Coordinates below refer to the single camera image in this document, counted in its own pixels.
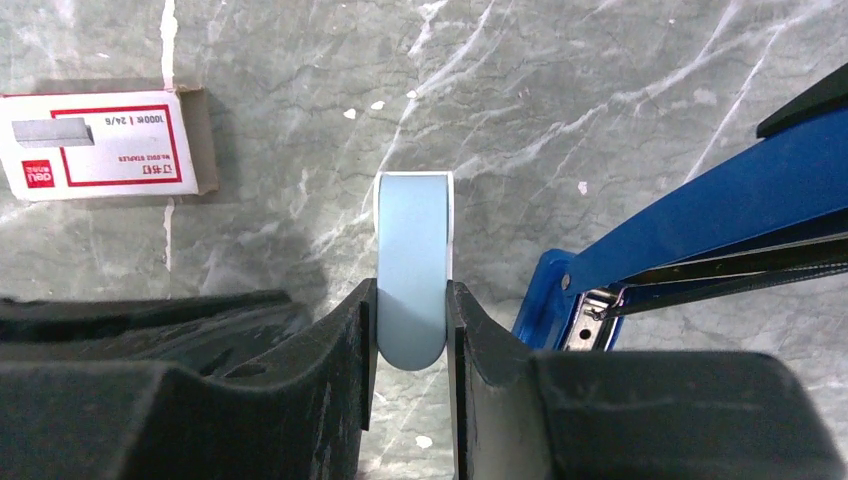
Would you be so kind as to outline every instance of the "black plastic part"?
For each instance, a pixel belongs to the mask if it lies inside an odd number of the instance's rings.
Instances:
[[[841,479],[803,387],[743,352],[534,352],[448,288],[456,478]]]
[[[185,323],[160,315],[164,326],[106,338],[0,344],[0,478],[353,479],[376,282],[313,325],[287,296],[231,298]],[[127,314],[91,307],[100,320]],[[54,317],[38,308],[27,331]],[[7,325],[27,316],[3,313]]]
[[[825,113],[848,107],[848,64],[792,99],[757,125],[757,138],[767,138]]]

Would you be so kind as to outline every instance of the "red logo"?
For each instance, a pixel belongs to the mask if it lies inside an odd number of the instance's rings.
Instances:
[[[21,162],[24,166],[24,175],[29,188],[53,188],[53,169],[50,168],[50,160],[26,160]]]

